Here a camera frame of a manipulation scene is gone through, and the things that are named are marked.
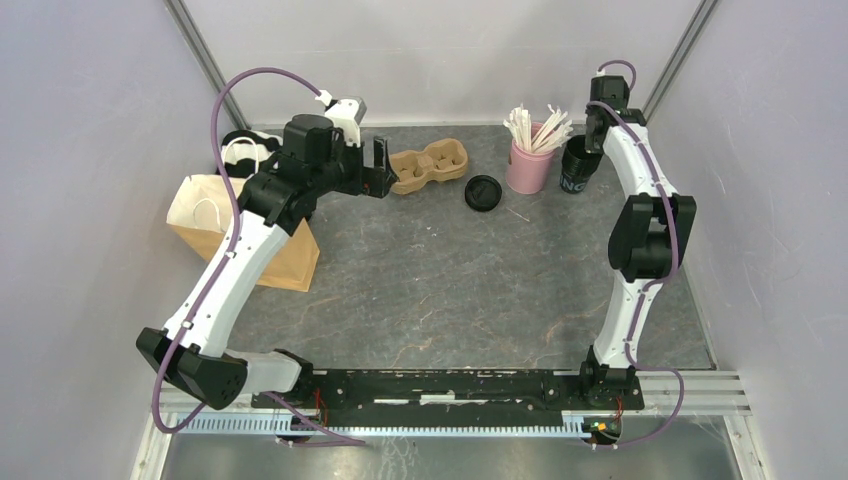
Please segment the black paper coffee cup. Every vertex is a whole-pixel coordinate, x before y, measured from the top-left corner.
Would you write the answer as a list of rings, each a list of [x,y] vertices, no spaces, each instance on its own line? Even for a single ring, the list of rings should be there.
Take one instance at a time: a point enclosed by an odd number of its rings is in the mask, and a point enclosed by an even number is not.
[[[559,185],[569,194],[584,191],[590,178],[597,171],[603,156],[586,150],[585,136],[570,138],[563,148]]]

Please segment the brown cardboard cup carrier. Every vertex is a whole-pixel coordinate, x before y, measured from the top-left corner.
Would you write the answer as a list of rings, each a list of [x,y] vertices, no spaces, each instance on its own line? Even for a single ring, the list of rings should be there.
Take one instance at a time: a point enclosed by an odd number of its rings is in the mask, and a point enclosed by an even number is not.
[[[468,171],[470,163],[464,145],[454,138],[430,143],[421,151],[391,154],[389,160],[398,177],[391,192],[398,195],[419,191],[429,182],[459,179]]]

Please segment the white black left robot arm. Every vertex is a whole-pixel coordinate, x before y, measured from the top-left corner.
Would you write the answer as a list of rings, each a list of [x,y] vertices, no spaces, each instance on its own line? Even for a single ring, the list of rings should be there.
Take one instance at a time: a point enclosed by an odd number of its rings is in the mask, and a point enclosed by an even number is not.
[[[319,198],[389,193],[397,176],[385,138],[374,138],[373,153],[367,166],[362,146],[325,116],[299,114],[285,125],[281,147],[242,187],[233,220],[195,288],[162,328],[145,327],[136,339],[158,382],[215,410],[242,393],[276,392],[295,408],[312,399],[314,381],[296,357],[232,351],[228,339],[261,274]]]

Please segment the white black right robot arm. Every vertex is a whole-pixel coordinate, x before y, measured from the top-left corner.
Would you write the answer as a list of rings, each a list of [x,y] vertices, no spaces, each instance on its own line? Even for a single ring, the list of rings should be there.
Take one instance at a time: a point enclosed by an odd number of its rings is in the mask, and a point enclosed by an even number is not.
[[[663,173],[644,116],[630,108],[629,98],[623,76],[599,70],[592,78],[585,150],[612,162],[625,203],[608,241],[611,301],[577,382],[580,400],[591,408],[634,390],[650,307],[683,262],[697,211],[695,199],[679,194]]]

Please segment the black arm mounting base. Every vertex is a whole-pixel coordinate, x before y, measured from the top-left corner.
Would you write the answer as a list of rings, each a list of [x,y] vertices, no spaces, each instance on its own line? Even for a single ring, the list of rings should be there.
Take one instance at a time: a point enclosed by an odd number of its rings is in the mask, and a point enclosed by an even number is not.
[[[584,370],[314,370],[281,397],[318,410],[326,427],[559,426],[565,412],[645,407],[632,368],[601,380]]]

